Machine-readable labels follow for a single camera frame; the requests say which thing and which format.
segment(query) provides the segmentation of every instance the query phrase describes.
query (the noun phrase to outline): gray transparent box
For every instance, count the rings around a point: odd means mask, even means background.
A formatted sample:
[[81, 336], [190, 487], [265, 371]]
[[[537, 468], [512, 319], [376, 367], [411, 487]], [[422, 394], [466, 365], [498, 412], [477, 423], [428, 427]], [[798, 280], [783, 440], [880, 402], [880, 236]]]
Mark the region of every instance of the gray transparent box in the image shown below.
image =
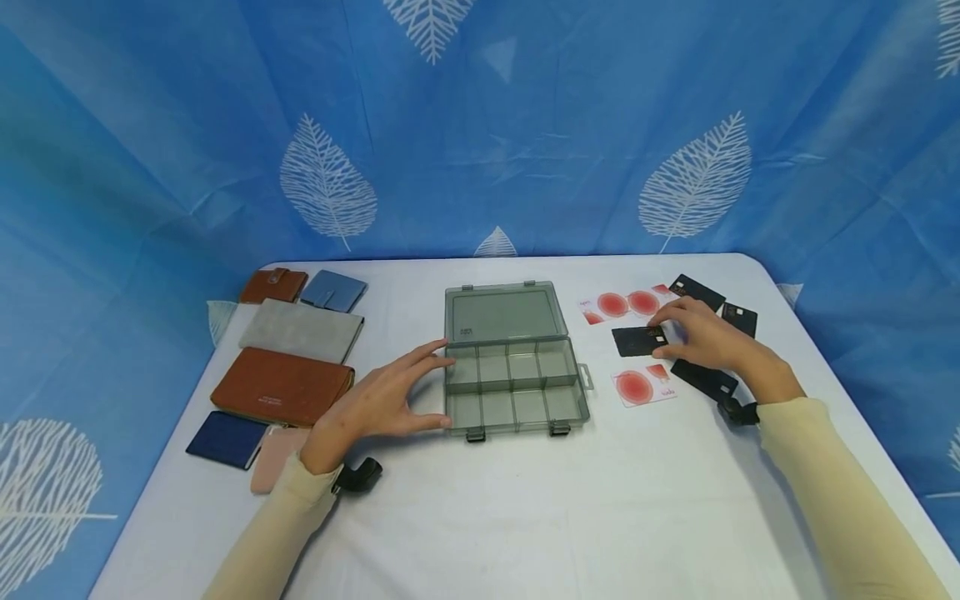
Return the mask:
[[547, 430], [563, 435], [590, 417], [592, 382], [577, 363], [553, 283], [446, 290], [444, 407], [451, 433]]

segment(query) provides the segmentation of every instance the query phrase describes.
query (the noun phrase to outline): beige sleeve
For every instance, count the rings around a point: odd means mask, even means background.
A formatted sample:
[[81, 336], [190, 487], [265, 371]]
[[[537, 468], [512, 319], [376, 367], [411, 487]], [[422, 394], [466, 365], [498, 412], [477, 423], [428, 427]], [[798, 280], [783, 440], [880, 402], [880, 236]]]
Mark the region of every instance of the beige sleeve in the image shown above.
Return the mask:
[[838, 598], [949, 600], [823, 402], [797, 398], [757, 413], [763, 447], [797, 497]]
[[287, 459], [274, 490], [220, 565], [204, 600], [279, 598], [307, 540], [324, 522], [342, 467], [311, 475], [299, 454]]

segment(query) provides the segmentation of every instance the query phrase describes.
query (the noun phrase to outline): wrist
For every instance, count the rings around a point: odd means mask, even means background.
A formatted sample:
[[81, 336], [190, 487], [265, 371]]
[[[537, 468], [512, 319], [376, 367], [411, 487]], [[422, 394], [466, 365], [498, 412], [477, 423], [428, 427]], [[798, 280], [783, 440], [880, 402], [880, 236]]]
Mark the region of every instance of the wrist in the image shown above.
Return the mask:
[[757, 404], [786, 402], [806, 396], [789, 363], [768, 347], [757, 344], [756, 352], [744, 358], [735, 372], [750, 388]]
[[344, 457], [359, 436], [337, 419], [324, 415], [310, 430], [300, 449], [300, 461], [314, 475], [329, 473], [344, 462]]

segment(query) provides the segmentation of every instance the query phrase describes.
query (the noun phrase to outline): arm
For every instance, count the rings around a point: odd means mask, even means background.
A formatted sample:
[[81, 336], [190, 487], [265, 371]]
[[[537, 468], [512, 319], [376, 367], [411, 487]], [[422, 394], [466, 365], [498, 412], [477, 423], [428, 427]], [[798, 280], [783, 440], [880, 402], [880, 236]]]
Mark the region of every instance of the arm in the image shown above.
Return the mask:
[[655, 356], [736, 372], [754, 394], [763, 447], [797, 497], [837, 597], [949, 600], [917, 543], [837, 435], [827, 407], [804, 397], [790, 366], [702, 302], [671, 302], [650, 323], [668, 319], [679, 322], [689, 339]]
[[204, 600], [280, 597], [303, 547], [333, 507], [333, 484], [358, 439], [450, 426], [449, 417], [414, 415], [407, 404], [410, 388], [421, 377], [453, 364], [452, 359], [434, 355], [445, 344], [445, 340], [425, 344], [374, 369], [317, 421], [220, 565]]
[[763, 447], [786, 476], [837, 597], [949, 600], [819, 400], [761, 405]]
[[307, 540], [333, 507], [340, 468], [314, 475], [292, 455], [256, 516], [220, 566], [204, 600], [279, 598]]

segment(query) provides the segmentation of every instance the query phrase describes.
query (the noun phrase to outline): black card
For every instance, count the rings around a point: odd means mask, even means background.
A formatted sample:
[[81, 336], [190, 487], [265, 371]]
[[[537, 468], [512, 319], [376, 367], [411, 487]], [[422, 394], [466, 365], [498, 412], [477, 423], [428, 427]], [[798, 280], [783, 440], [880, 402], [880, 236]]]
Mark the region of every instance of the black card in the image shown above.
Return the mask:
[[727, 302], [720, 312], [723, 320], [743, 331], [752, 338], [756, 337], [756, 313], [749, 308]]
[[719, 310], [727, 299], [726, 296], [721, 296], [703, 283], [694, 281], [686, 275], [677, 277], [677, 280], [670, 286], [670, 291], [677, 296], [690, 296], [695, 300], [702, 300], [704, 304], [713, 309], [713, 312]]
[[715, 402], [728, 402], [736, 389], [735, 378], [722, 371], [707, 369], [685, 360], [678, 360], [670, 370], [683, 381], [700, 390]]
[[620, 356], [650, 356], [654, 348], [666, 346], [663, 328], [623, 327], [613, 330], [613, 340]]

